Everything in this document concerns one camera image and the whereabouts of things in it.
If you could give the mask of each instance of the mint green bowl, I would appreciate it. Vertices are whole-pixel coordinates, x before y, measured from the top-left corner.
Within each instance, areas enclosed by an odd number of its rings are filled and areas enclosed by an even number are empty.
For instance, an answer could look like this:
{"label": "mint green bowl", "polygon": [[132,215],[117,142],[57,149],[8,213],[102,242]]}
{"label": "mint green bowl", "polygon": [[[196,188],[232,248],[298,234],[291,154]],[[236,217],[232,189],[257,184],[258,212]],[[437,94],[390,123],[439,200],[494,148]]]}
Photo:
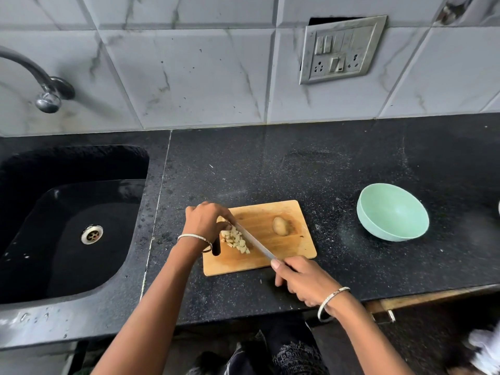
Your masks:
{"label": "mint green bowl", "polygon": [[365,187],[356,210],[366,230],[388,241],[414,239],[429,228],[429,216],[422,203],[392,184],[375,183]]}

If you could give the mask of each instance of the chopping board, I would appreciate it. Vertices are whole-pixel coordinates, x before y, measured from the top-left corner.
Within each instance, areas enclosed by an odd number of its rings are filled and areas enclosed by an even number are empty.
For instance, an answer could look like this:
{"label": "chopping board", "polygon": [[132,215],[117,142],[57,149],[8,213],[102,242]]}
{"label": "chopping board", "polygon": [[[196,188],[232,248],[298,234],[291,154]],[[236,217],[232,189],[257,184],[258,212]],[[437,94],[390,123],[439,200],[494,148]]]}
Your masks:
{"label": "chopping board", "polygon": [[[297,200],[270,202],[267,204],[248,205],[229,209],[242,227],[248,230],[261,244],[278,259],[303,255],[316,257],[316,248]],[[290,234],[284,237],[272,230],[272,221],[281,217],[289,224]],[[221,242],[221,254],[211,252],[203,254],[203,272],[206,276],[250,270],[269,266],[271,263],[259,249],[247,241],[250,254],[241,254],[235,247]]]}

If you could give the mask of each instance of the drain strainer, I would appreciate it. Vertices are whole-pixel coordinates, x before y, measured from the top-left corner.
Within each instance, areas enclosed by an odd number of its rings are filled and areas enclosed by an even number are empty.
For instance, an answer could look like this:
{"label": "drain strainer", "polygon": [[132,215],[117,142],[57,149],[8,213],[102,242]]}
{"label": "drain strainer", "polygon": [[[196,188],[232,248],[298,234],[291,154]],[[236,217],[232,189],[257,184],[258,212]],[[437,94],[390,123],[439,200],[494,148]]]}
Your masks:
{"label": "drain strainer", "polygon": [[99,225],[90,225],[84,230],[80,240],[84,245],[91,245],[101,239],[102,236],[103,227],[100,227]]}

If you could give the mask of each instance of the fingernail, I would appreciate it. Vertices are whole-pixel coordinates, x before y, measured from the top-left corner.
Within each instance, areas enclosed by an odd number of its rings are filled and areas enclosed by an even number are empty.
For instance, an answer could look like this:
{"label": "fingernail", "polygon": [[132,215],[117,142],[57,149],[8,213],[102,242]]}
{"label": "fingernail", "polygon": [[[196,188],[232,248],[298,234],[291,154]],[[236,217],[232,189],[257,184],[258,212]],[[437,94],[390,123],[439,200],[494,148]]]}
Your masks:
{"label": "fingernail", "polygon": [[271,267],[273,270],[276,270],[280,264],[281,264],[281,262],[279,260],[271,259]]}

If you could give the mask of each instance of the silver bangle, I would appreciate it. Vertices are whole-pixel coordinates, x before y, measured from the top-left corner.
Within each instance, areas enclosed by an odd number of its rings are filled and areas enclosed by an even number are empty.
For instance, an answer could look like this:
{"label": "silver bangle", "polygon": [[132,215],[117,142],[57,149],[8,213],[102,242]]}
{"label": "silver bangle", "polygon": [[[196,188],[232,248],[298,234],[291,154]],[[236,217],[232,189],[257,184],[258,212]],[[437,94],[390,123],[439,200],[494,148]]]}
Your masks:
{"label": "silver bangle", "polygon": [[320,305],[320,308],[317,311],[317,319],[320,320],[320,322],[329,322],[332,321],[335,317],[330,316],[328,318],[325,318],[324,320],[321,319],[321,313],[323,312],[323,309],[325,305],[329,303],[331,299],[333,299],[335,296],[337,296],[339,293],[343,291],[348,291],[351,290],[349,287],[342,287],[336,290],[334,293],[332,293],[330,296],[328,296],[326,299],[324,299],[324,302]]}
{"label": "silver bangle", "polygon": [[205,241],[206,243],[208,243],[210,245],[209,249],[204,249],[202,252],[211,252],[212,251],[212,242],[210,242],[208,239],[202,237],[201,235],[197,235],[197,234],[181,234],[181,235],[179,235],[177,237],[177,242],[179,242],[179,239],[181,239],[182,237],[193,237],[193,238],[201,239],[201,240]]}

